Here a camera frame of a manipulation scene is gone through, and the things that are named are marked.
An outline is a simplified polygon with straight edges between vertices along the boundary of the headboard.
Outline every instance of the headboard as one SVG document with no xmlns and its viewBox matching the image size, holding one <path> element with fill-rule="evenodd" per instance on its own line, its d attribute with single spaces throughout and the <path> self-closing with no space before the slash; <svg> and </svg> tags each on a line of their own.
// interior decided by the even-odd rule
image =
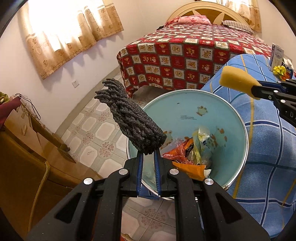
<svg viewBox="0 0 296 241">
<path fill-rule="evenodd" d="M 221 25 L 223 20 L 232 20 L 248 25 L 243 17 L 230 8 L 218 3 L 206 1 L 192 2 L 180 7 L 168 18 L 167 21 L 178 16 L 194 15 L 197 12 L 201 15 L 206 15 L 212 24 Z"/>
</svg>

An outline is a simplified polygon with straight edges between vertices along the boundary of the electrical outlet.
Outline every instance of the electrical outlet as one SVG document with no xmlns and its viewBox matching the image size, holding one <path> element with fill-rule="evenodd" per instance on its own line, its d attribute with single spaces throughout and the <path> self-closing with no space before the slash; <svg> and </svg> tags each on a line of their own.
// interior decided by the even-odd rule
<svg viewBox="0 0 296 241">
<path fill-rule="evenodd" d="M 78 83 L 77 80 L 74 80 L 74 81 L 72 82 L 72 85 L 74 86 L 74 88 L 76 88 L 76 87 L 79 85 L 79 83 Z"/>
</svg>

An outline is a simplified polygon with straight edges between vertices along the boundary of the sponge mop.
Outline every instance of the sponge mop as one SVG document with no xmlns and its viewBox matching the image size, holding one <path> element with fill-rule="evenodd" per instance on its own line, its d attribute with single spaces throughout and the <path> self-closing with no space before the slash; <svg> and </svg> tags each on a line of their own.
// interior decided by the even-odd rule
<svg viewBox="0 0 296 241">
<path fill-rule="evenodd" d="M 253 99 L 260 99 L 253 96 L 251 89 L 254 85 L 261 86 L 261 84 L 242 69 L 225 66 L 222 70 L 219 83 L 224 87 L 246 93 Z"/>
</svg>

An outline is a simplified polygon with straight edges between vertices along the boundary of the wooden furniture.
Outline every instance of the wooden furniture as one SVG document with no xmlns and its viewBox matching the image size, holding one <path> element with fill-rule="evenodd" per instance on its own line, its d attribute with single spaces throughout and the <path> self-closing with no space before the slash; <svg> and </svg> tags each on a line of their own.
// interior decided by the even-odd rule
<svg viewBox="0 0 296 241">
<path fill-rule="evenodd" d="M 61 147 L 26 111 L 12 110 L 0 130 L 0 207 L 23 239 L 84 178 L 101 179 Z"/>
<path fill-rule="evenodd" d="M 232 20 L 248 25 L 238 13 L 218 3 L 197 1 L 188 3 L 177 9 L 167 21 L 175 17 L 191 16 L 200 13 L 206 15 L 212 24 L 221 25 L 223 20 Z"/>
</svg>

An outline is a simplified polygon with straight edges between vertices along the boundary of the red plastic bag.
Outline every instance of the red plastic bag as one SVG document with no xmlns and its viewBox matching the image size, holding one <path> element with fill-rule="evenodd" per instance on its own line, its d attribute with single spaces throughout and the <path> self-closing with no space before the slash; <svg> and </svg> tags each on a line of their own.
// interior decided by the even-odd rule
<svg viewBox="0 0 296 241">
<path fill-rule="evenodd" d="M 177 161 L 178 163 L 193 165 L 193 163 L 185 157 L 186 151 L 183 142 L 180 139 L 177 139 L 176 144 L 176 148 L 164 153 L 163 157 L 169 160 Z"/>
</svg>

